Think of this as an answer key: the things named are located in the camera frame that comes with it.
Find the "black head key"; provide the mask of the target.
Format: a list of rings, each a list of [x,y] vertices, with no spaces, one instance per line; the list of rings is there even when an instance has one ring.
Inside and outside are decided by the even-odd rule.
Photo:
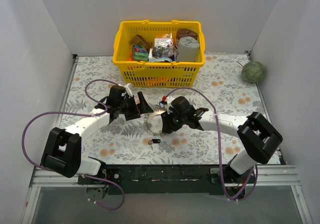
[[[151,139],[148,141],[148,145],[159,144],[161,143],[160,139]]]

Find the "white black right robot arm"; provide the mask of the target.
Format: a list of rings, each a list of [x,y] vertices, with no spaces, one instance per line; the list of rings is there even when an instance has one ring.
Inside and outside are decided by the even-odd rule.
[[[170,134],[187,125],[191,129],[220,131],[241,140],[245,149],[222,169],[224,178],[234,183],[254,165],[267,164],[283,141],[282,135],[258,112],[249,116],[214,114],[207,108],[195,109],[183,96],[164,97],[160,105],[166,109],[161,114],[163,133]]]

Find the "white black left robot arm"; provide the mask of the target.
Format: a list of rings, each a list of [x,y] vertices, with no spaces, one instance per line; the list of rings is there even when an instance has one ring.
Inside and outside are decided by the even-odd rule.
[[[88,174],[96,184],[103,183],[106,171],[103,162],[93,157],[82,155],[82,145],[102,127],[109,125],[119,115],[124,115],[127,121],[140,118],[142,114],[153,113],[145,100],[143,93],[137,93],[139,103],[136,103],[128,85],[113,85],[109,95],[101,99],[92,109],[88,117],[60,129],[53,128],[48,136],[41,158],[41,167],[54,171],[67,178],[76,174]]]

